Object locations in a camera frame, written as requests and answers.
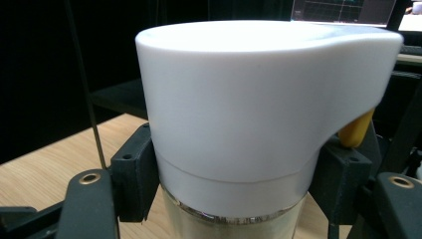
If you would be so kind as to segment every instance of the wooden surface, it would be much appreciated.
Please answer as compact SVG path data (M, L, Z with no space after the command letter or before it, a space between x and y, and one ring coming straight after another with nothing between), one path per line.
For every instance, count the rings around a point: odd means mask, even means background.
M122 115L99 126L105 158L108 160L145 123ZM0 166L0 206L49 207L65 197L70 179L76 174L100 168L94 134L82 131ZM296 232L296 239L326 238L327 220L308 195ZM340 228L345 238L349 227ZM154 199L148 220L120 223L121 238L172 238L161 190Z

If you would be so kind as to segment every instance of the yellow object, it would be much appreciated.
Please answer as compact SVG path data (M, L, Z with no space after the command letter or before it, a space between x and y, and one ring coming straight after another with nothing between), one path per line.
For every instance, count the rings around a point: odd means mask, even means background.
M363 114L359 118L350 122L338 132L341 145L345 147L358 147L363 142L363 138L368 130L369 123L375 109Z

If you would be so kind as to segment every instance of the wooden table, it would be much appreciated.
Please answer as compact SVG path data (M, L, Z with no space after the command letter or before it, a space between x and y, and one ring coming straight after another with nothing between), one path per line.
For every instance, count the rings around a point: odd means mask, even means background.
M122 115L99 125L105 158L109 159L146 120ZM42 210L66 194L76 174L100 168L94 134L87 129L0 166L0 206L32 206ZM327 220L308 195L296 239L326 238ZM146 222L120 223L121 238L171 238L161 190L155 196ZM350 227L340 228L345 238Z

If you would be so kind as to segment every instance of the transparent cylinder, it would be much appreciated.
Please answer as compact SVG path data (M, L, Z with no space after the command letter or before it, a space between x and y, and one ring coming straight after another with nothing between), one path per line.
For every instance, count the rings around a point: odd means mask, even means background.
M163 188L165 207L173 227L172 238L180 239L288 239L293 238L305 198L291 208L271 215L227 218L208 215L184 205Z

